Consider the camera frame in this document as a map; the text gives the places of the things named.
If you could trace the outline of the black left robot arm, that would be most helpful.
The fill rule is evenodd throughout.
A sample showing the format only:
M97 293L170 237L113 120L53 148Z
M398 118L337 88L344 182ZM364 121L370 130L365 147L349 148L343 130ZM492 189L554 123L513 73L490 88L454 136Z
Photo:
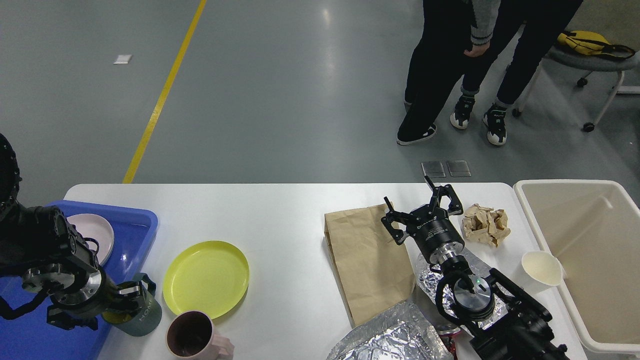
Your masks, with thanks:
M22 205L16 153L6 136L0 139L1 276L21 278L22 288L34 293L31 301L16 308L2 299L1 317L18 319L50 299L46 322L62 330L97 330L98 316L105 321L134 319L150 298L142 281L115 284L90 248L90 239L68 222L59 207Z

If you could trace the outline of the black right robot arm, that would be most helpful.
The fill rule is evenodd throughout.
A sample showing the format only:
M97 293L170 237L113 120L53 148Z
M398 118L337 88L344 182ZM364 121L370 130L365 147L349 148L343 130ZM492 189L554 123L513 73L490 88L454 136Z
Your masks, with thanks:
M450 221L463 207L450 184L425 178L430 201L410 212L395 210L386 197L381 223L393 241L413 239L439 274L433 303L446 323L471 335L470 345L482 360L566 360L565 344L553 344L551 313L496 268L473 270L460 232Z

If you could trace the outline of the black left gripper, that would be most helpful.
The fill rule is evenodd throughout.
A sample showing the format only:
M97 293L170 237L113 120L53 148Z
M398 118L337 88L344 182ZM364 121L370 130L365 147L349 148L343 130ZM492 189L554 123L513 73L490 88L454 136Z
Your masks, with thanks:
M99 317L112 325L132 320L130 310L110 309L117 304L142 304L146 287L142 281L126 281L116 285L105 269L74 273L63 265L42 265L22 275L22 288L37 293L45 291L51 305L46 309L46 323L62 330L77 327L99 329Z

